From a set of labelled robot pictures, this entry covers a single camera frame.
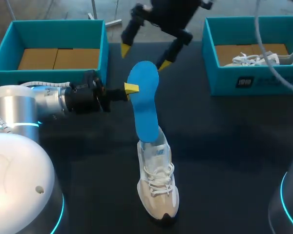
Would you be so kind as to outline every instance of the printed logo on box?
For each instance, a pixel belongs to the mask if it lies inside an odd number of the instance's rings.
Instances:
[[[236,88],[251,88],[254,77],[239,77]]]
[[[293,84],[293,77],[284,77],[284,79]],[[272,77],[269,77],[269,78],[258,78],[256,80],[256,84],[255,86],[274,86],[274,87],[277,87],[277,86],[280,86],[282,85],[281,82],[275,77],[275,76],[272,76]]]

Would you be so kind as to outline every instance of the shoe laces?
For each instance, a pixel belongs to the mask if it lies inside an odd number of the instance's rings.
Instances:
[[[144,167],[145,173],[148,175],[148,185],[150,187],[151,194],[169,194],[172,191],[172,175],[174,172],[174,165],[170,163],[168,165],[168,169],[164,167],[158,167],[154,173],[150,173],[147,171],[146,167]]]
[[[258,61],[261,60],[259,55],[250,55],[246,56],[246,54],[241,53],[242,56],[237,56],[232,59],[233,63],[241,63],[242,66],[250,66],[252,64],[261,65]]]

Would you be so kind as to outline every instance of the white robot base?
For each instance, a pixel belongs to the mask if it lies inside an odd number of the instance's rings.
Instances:
[[[0,234],[67,234],[68,215],[44,149],[0,133]]]
[[[273,234],[293,234],[293,164],[270,201],[268,218]]]

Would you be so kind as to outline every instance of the blue insole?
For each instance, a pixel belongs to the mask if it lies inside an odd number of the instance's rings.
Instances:
[[[139,86],[139,92],[129,94],[135,117],[136,132],[142,142],[156,141],[159,129],[154,97],[159,82],[156,66],[149,61],[137,63],[127,83]]]

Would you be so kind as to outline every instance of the gray floor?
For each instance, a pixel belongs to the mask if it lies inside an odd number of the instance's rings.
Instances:
[[[130,19],[129,11],[138,1],[149,4],[149,0],[95,0],[98,18],[106,21],[123,19],[125,27]],[[58,20],[87,19],[92,12],[91,0],[10,0],[18,20]],[[210,16],[251,16],[255,0],[217,0],[212,10],[199,9],[190,22],[188,29],[195,40],[200,40],[204,18]],[[293,15],[293,3],[288,0],[262,0],[261,15]],[[0,0],[0,42],[11,19]],[[110,42],[119,42],[123,27],[116,26],[108,30]],[[172,37],[162,33],[158,28],[146,24],[140,30],[136,41],[170,41]]]

